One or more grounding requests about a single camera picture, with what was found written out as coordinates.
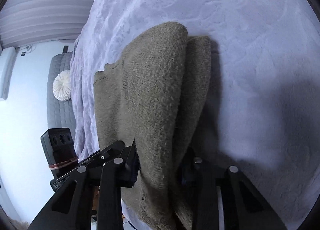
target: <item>curtain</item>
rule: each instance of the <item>curtain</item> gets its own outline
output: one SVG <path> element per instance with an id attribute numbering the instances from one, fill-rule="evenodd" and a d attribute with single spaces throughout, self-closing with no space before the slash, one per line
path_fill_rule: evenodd
<path id="1" fill-rule="evenodd" d="M 0 42 L 20 47 L 80 34 L 93 0 L 8 0 L 0 12 Z"/>

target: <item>round pillow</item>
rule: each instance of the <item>round pillow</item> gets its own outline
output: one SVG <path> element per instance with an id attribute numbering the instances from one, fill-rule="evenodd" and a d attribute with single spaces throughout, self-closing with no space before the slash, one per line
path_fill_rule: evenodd
<path id="1" fill-rule="evenodd" d="M 53 95 L 60 101 L 71 98 L 70 70 L 62 71 L 53 81 Z"/>

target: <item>brown sweater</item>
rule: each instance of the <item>brown sweater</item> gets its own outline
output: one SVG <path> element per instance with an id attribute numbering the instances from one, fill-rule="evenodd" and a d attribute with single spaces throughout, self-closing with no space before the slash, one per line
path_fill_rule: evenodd
<path id="1" fill-rule="evenodd" d="M 95 117 L 100 149 L 135 139 L 140 173 L 122 199 L 150 227 L 176 229 L 173 213 L 191 230 L 192 212 L 175 180 L 210 79 L 210 40 L 163 23 L 140 34 L 121 58 L 97 72 Z"/>

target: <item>folded clothing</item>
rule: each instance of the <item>folded clothing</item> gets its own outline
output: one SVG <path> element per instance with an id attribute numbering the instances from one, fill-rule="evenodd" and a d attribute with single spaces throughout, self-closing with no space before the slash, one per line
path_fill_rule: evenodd
<path id="1" fill-rule="evenodd" d="M 94 80 L 100 149 L 135 139 L 140 173 L 122 199 L 153 229 L 186 229 L 192 212 L 176 181 L 208 93 L 211 47 L 207 36 L 188 37 L 186 28 L 163 23 L 128 44 Z"/>

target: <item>white wall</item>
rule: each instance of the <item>white wall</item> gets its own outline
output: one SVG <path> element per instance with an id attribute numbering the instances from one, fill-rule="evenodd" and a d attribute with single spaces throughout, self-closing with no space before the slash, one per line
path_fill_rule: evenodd
<path id="1" fill-rule="evenodd" d="M 23 221 L 31 222 L 53 194 L 40 136 L 47 126 L 47 79 L 52 57 L 72 44 L 49 41 L 33 45 L 13 68 L 9 94 L 0 102 L 0 175 Z"/>

